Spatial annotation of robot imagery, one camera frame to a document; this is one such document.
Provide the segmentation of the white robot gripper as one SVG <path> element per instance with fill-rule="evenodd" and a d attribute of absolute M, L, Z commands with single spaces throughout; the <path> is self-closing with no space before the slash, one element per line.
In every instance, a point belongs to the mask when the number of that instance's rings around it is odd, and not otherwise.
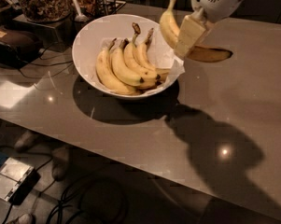
<path fill-rule="evenodd" d="M 207 32 L 205 22 L 216 23 L 231 16 L 244 0 L 190 0 L 193 14 L 184 17 L 174 48 L 184 59 Z"/>

